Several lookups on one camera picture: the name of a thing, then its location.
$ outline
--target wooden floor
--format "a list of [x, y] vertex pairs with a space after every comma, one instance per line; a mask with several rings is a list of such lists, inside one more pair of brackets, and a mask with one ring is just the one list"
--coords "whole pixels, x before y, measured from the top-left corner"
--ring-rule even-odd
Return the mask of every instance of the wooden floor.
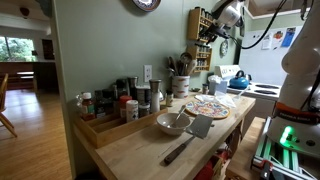
[[0, 127], [0, 180], [71, 179], [58, 93], [15, 90], [6, 97], [3, 114], [18, 137]]

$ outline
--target cable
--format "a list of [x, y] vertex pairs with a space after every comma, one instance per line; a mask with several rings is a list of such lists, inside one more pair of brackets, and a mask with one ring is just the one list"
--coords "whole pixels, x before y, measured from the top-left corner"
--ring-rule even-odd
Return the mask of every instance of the cable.
[[282, 0], [282, 1], [279, 3], [279, 6], [277, 7], [276, 12], [273, 14], [272, 19], [270, 20], [270, 22], [269, 22], [266, 30], [263, 32], [263, 34], [262, 34], [262, 36], [260, 37], [260, 39], [258, 39], [258, 41], [255, 42], [253, 45], [248, 46], [248, 47], [242, 47], [242, 46], [240, 45], [240, 43], [239, 43], [234, 37], [232, 37], [232, 36], [230, 36], [230, 35], [229, 35], [229, 37], [230, 37], [233, 41], [236, 41], [236, 42], [237, 42], [236, 44], [237, 44], [241, 49], [251, 49], [251, 48], [253, 48], [253, 47], [256, 46], [256, 45], [264, 38], [264, 36], [267, 34], [267, 32], [269, 31], [269, 29], [270, 29], [273, 21], [275, 20], [275, 18], [276, 18], [276, 16], [277, 16], [277, 14], [279, 13], [279, 11], [281, 10], [282, 6], [283, 6], [286, 2], [287, 2], [287, 0]]

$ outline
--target wooden tray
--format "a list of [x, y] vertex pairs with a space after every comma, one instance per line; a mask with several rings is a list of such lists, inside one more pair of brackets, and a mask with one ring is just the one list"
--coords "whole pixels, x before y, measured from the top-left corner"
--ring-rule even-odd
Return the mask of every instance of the wooden tray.
[[84, 121], [79, 117], [75, 120], [75, 124], [95, 148], [100, 148], [153, 125], [157, 117], [166, 112], [168, 109], [164, 106], [159, 112], [129, 123], [126, 122], [126, 118], [120, 118], [119, 114], [111, 114], [90, 121]]

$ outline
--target wooden countertop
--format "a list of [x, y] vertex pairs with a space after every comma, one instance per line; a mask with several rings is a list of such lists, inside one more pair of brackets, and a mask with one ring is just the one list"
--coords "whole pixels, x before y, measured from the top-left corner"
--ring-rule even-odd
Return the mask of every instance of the wooden countertop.
[[[186, 99], [174, 99], [169, 112], [178, 112], [181, 105], [196, 101], [195, 95], [190, 93]], [[215, 127], [210, 128], [207, 137], [195, 138], [169, 166], [164, 166], [164, 157], [191, 137], [190, 134], [169, 136], [155, 124], [95, 149], [76, 126], [74, 131], [108, 179], [193, 179], [254, 103], [254, 98], [241, 97], [228, 118], [214, 120]]]
[[250, 169], [251, 159], [256, 153], [265, 119], [254, 118], [245, 137], [226, 169], [226, 179], [259, 179], [260, 173]]

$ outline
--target kettle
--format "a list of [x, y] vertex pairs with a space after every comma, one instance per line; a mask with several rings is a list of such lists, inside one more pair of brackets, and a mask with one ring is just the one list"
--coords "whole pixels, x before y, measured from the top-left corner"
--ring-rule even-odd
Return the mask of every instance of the kettle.
[[234, 89], [245, 89], [249, 85], [249, 80], [245, 77], [242, 70], [238, 71], [236, 76], [229, 81], [229, 87]]

